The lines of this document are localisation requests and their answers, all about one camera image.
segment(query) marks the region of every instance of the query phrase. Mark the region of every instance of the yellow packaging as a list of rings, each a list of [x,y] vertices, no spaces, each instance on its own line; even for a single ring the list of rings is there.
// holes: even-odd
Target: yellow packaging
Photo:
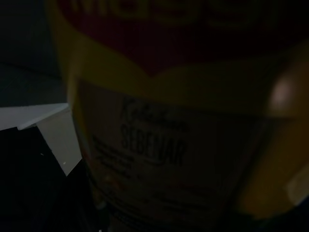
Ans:
[[[46,8],[114,232],[212,229],[253,157],[237,210],[267,218],[293,207],[283,186],[308,162],[307,47],[279,1]]]

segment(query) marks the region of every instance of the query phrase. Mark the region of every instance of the product label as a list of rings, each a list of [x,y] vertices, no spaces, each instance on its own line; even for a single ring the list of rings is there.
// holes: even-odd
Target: product label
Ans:
[[[97,167],[92,174],[104,198],[130,218],[166,230],[213,226],[265,123],[150,102],[85,81],[79,94]]]

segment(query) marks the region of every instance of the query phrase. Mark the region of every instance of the red logo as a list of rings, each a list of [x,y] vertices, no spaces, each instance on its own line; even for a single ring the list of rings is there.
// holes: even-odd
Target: red logo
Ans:
[[[308,31],[301,14],[279,0],[57,2],[77,30],[127,56],[150,76],[173,66],[278,52]]]

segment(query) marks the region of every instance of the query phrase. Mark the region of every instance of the dark surface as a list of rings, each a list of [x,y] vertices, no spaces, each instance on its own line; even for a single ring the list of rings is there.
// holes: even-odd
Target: dark surface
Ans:
[[[84,163],[65,177],[37,127],[0,131],[0,231],[98,232]]]
[[[66,102],[44,0],[0,7],[0,107]]]
[[[65,181],[37,127],[0,131],[0,231],[41,231]]]
[[[85,165],[80,161],[68,175],[42,231],[98,232],[99,228],[98,213],[92,202]]]

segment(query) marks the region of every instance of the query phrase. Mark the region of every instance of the brand logo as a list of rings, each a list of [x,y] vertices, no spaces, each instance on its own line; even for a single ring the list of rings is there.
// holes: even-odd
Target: brand logo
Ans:
[[[307,35],[305,15],[280,0],[57,0],[81,33],[150,76],[189,63],[282,51]]]

